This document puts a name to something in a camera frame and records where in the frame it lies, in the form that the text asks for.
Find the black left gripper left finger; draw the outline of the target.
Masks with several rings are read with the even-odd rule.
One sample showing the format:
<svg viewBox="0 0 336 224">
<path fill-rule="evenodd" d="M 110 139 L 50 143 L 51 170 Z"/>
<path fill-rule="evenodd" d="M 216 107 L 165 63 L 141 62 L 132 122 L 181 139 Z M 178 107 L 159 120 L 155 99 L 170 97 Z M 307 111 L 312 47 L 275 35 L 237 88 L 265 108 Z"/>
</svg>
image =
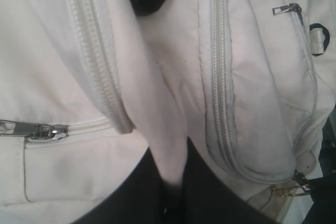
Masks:
<svg viewBox="0 0 336 224">
<path fill-rule="evenodd" d="M 121 186 L 74 223 L 181 223 L 181 187 L 163 181 L 146 150 Z"/>
</svg>

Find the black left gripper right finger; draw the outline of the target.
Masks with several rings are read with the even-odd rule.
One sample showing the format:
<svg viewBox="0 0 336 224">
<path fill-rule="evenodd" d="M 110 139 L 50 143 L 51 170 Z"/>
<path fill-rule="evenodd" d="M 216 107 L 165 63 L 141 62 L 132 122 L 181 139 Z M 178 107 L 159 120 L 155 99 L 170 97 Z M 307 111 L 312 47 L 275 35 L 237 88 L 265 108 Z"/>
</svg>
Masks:
<svg viewBox="0 0 336 224">
<path fill-rule="evenodd" d="M 207 166 L 191 139 L 183 174 L 182 223 L 275 223 L 232 192 Z"/>
</svg>

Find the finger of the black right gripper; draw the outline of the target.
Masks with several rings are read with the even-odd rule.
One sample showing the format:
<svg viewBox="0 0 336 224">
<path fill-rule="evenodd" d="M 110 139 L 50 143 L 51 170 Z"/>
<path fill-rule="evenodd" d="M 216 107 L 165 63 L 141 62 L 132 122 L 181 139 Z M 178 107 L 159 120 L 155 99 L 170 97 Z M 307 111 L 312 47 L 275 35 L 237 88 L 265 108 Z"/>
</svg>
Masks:
<svg viewBox="0 0 336 224">
<path fill-rule="evenodd" d="M 307 223 L 335 223 L 335 176 L 309 180 L 313 205 Z"/>
</svg>

